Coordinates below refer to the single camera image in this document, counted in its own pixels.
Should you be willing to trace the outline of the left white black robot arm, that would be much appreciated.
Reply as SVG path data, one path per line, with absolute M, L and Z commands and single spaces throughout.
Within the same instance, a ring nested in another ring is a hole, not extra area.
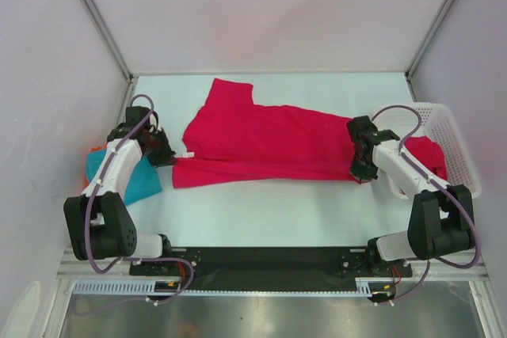
M 167 250 L 170 243 L 166 236 L 139 233 L 124 201 L 128 182 L 143 159 L 151 169 L 176 162 L 157 113 L 129 106 L 125 121 L 108 135 L 97 173 L 81 195 L 67 198 L 63 206 L 78 260 L 147 258 L 148 266 L 160 275 L 173 269 L 175 255 Z

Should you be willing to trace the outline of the white plastic perforated basket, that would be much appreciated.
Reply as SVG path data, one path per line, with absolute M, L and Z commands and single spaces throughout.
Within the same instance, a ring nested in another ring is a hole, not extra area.
M 426 137 L 438 144 L 443 151 L 448 182 L 465 185 L 474 199 L 481 194 L 482 187 L 471 157 L 464 144 L 452 112 L 438 103 L 413 102 L 409 109 L 378 107 L 373 114 L 373 123 L 381 130 L 390 129 L 403 138 L 415 131 L 414 138 Z

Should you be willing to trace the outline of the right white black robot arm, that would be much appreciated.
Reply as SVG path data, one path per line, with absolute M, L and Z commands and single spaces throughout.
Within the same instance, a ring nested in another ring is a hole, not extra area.
M 350 174 L 363 184 L 386 173 L 412 202 L 405 231 L 370 240 L 374 250 L 365 256 L 373 275 L 385 275 L 395 260 L 439 260 L 454 268 L 468 269 L 481 256 L 474 224 L 471 192 L 451 185 L 427 169 L 406 148 L 417 128 L 400 138 L 391 130 L 379 130 L 368 116 L 347 123 L 354 147 Z

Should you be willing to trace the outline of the red t shirt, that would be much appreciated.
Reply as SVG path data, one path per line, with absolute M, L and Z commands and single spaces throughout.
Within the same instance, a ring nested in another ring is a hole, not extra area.
M 411 169 L 414 196 L 424 190 L 436 190 L 434 182 L 444 187 L 448 184 L 444 152 L 429 138 L 409 137 L 401 147 L 400 157 Z
M 215 79 L 182 141 L 175 188 L 244 180 L 352 181 L 349 118 L 292 105 L 255 104 L 253 86 Z

